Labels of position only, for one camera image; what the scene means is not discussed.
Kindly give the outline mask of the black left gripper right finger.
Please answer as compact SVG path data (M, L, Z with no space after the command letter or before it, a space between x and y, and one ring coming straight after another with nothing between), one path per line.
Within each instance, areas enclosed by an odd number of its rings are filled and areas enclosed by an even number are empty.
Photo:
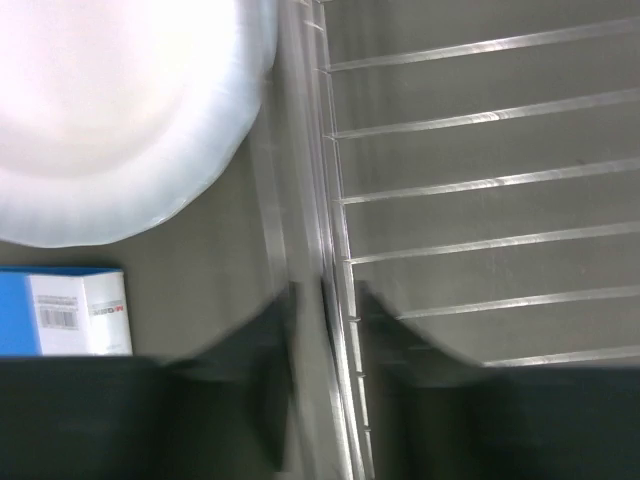
M360 288L360 345L379 479L635 479L639 369L488 367Z

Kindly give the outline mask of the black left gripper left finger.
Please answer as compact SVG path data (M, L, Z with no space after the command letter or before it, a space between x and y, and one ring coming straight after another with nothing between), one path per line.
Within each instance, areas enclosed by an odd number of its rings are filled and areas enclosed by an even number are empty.
M1 362L5 479L273 479L294 395L294 284L196 355Z

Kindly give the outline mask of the white fluted plate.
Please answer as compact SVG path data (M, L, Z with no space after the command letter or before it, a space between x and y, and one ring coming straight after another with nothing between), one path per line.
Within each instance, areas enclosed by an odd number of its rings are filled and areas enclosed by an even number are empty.
M117 242L178 214L251 131L274 1L5 1L1 238Z

